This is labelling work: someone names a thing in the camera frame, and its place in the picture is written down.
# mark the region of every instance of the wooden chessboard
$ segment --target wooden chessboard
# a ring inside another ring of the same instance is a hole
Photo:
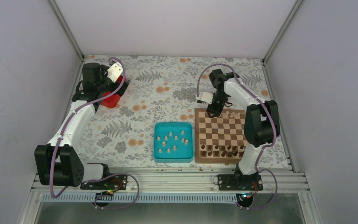
[[[205,108],[195,109],[195,162],[238,163],[246,145],[243,110],[224,109],[219,117],[209,118]]]

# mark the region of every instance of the blue tray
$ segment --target blue tray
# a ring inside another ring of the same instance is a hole
[[[186,145],[182,142],[182,138],[189,140]],[[185,122],[164,122],[157,123],[154,127],[154,160],[156,162],[191,162],[194,156],[193,147],[193,128],[190,123]]]

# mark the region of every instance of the table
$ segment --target table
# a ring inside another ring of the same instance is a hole
[[[89,55],[86,63],[108,64],[112,56]],[[127,91],[113,108],[100,106],[88,123],[80,146],[80,159],[107,163],[110,167],[134,168],[231,168],[235,164],[156,163],[153,158],[154,125],[161,121],[189,122],[194,128],[194,109],[206,107],[195,100],[197,80],[205,67],[226,63],[259,96],[269,98],[260,59],[216,57],[115,56],[125,67]],[[202,75],[200,91],[213,92],[208,74]],[[233,103],[232,109],[240,109]],[[264,152],[260,167],[288,168],[281,138]]]

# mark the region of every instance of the white wall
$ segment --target white wall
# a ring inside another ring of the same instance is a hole
[[[358,223],[358,1],[304,1],[268,74],[323,223]]]
[[[0,1],[0,223],[18,222],[79,62],[47,1]]]
[[[264,58],[295,0],[56,0],[84,54]]]

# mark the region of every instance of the robotic arm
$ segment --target robotic arm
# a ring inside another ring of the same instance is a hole
[[[234,172],[235,184],[238,188],[243,189],[244,186],[258,178],[255,163],[262,147],[273,141],[273,129],[268,118],[262,119],[267,114],[260,103],[237,83],[234,75],[239,77],[232,72],[223,74],[220,69],[213,70],[209,74],[209,79],[216,92],[214,94],[200,93],[197,102],[208,104],[207,113],[210,118],[220,116],[224,106],[228,103],[229,97],[232,97],[246,111],[244,135],[249,144]],[[275,125],[276,136],[279,136],[280,126],[276,102],[259,99],[264,102]]]
[[[73,95],[70,113],[56,135],[46,145],[36,147],[34,155],[41,184],[49,185],[53,150],[58,144],[59,137],[61,141],[56,158],[54,158],[53,183],[55,186],[76,187],[82,182],[98,180],[109,174],[109,169],[104,164],[82,162],[75,152],[86,125],[98,110],[101,101],[83,107],[66,126],[65,123],[71,118],[71,112],[75,112],[76,108],[118,88],[119,82],[116,81],[120,78],[123,68],[120,63],[111,62],[110,64],[110,67],[98,63],[87,63],[83,66],[83,90],[77,90]],[[116,94],[122,96],[127,87],[128,82],[125,81]]]

